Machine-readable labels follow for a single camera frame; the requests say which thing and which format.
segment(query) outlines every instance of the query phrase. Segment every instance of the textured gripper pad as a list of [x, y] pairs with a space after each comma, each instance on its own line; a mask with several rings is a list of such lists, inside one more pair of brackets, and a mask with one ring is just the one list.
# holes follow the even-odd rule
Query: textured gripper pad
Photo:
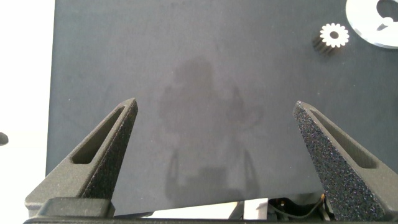
[[332, 136], [326, 128], [320, 128], [322, 124], [307, 106], [309, 105], [298, 101], [294, 116], [335, 218], [340, 221], [380, 220], [385, 215], [381, 204], [332, 144]]

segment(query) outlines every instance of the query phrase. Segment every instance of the black cable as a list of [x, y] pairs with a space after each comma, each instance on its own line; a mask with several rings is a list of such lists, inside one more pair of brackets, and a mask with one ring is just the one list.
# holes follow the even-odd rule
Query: black cable
[[286, 215], [287, 217], [290, 218], [307, 218], [309, 215], [311, 215], [313, 213], [313, 211], [315, 211], [315, 209], [318, 208], [318, 206], [323, 202], [323, 199], [325, 198], [325, 195], [322, 195], [321, 198], [316, 202], [316, 204], [313, 206], [313, 208], [305, 215], [302, 216], [298, 216], [298, 215], [291, 215], [289, 213], [283, 212], [277, 208], [275, 208], [273, 205], [268, 204], [268, 206], [271, 206], [277, 213], [280, 213], [282, 215]]

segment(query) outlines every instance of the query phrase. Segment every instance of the dark gray mat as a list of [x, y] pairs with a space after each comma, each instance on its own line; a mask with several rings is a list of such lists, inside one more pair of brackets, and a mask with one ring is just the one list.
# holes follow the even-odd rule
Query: dark gray mat
[[[332, 22], [350, 41], [321, 57]], [[397, 62], [345, 1], [57, 1], [47, 173], [131, 97], [117, 215], [321, 190], [297, 100], [397, 171]]]

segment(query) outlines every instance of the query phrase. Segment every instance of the small white gear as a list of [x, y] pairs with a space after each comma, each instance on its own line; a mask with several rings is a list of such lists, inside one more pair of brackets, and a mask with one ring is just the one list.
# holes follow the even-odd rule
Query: small white gear
[[346, 27], [332, 23], [331, 25], [326, 24], [322, 27], [319, 37], [322, 39], [323, 43], [326, 43], [326, 46], [335, 48], [346, 45], [349, 35]]

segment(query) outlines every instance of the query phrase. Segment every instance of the white circular part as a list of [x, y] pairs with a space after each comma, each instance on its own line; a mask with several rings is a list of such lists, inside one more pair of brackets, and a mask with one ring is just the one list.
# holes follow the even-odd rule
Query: white circular part
[[[336, 32], [338, 36], [333, 37], [331, 35], [333, 32]], [[349, 35], [346, 27], [332, 23], [322, 27], [320, 37], [322, 38], [322, 42], [326, 43], [326, 46], [340, 47], [346, 45]]]
[[347, 0], [347, 20], [364, 40], [379, 47], [398, 49], [398, 22], [381, 17], [377, 11], [380, 0]]

